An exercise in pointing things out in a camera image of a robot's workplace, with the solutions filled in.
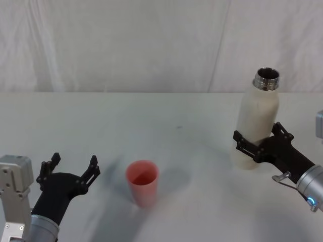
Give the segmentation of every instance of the water bottle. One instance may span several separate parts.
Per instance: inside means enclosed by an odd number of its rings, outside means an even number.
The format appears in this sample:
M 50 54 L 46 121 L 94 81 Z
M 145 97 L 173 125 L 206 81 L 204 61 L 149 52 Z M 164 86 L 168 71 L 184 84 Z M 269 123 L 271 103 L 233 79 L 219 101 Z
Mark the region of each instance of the water bottle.
M 278 83 L 278 71 L 261 68 L 242 98 L 236 130 L 255 145 L 271 134 L 279 106 Z M 236 146 L 234 141 L 230 152 L 231 161 L 241 169 L 256 168 L 258 163 L 237 150 Z

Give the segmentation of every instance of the pink cup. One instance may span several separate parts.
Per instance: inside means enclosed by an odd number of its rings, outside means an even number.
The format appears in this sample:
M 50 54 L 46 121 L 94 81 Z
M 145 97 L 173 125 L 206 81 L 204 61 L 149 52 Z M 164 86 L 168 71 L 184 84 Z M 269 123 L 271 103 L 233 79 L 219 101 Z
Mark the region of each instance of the pink cup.
M 126 170 L 132 195 L 140 207 L 150 207 L 156 202 L 158 167 L 150 160 L 138 160 Z

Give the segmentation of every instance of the white curtain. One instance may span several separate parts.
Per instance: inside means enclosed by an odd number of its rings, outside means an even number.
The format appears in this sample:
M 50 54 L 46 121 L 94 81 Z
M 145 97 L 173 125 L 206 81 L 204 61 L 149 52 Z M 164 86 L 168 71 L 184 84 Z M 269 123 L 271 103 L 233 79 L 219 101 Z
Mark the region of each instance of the white curtain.
M 321 0 L 0 0 L 0 91 L 323 91 Z

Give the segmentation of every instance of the bottle mouth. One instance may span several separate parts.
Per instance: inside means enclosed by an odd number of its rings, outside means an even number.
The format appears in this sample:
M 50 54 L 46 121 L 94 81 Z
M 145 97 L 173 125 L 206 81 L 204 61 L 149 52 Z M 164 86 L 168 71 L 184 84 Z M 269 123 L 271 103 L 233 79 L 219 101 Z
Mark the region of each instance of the bottle mouth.
M 254 79 L 253 85 L 263 91 L 273 91 L 278 88 L 279 72 L 273 68 L 260 68 Z
M 276 79 L 279 77 L 279 72 L 273 68 L 260 68 L 258 70 L 258 75 L 264 79 Z

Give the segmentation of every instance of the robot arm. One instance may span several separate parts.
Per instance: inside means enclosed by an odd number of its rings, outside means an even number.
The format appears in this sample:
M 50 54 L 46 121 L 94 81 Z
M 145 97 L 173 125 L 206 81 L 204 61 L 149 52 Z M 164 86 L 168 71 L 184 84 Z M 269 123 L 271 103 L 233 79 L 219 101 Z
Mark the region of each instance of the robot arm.
M 6 218 L 1 242 L 57 241 L 59 225 L 70 201 L 86 194 L 100 175 L 94 155 L 82 176 L 53 173 L 60 160 L 60 155 L 55 153 L 51 161 L 41 164 L 36 181 L 42 194 L 30 212 L 28 193 L 33 183 L 30 159 L 13 155 L 0 158 L 0 195 Z
M 265 138 L 258 146 L 248 142 L 238 131 L 234 132 L 233 139 L 237 149 L 255 162 L 268 162 L 280 170 L 282 175 L 273 176 L 276 182 L 288 178 L 296 184 L 296 190 L 312 212 L 323 211 L 323 167 L 315 165 L 292 146 L 294 136 L 280 123 L 274 124 L 272 133 L 273 136 Z

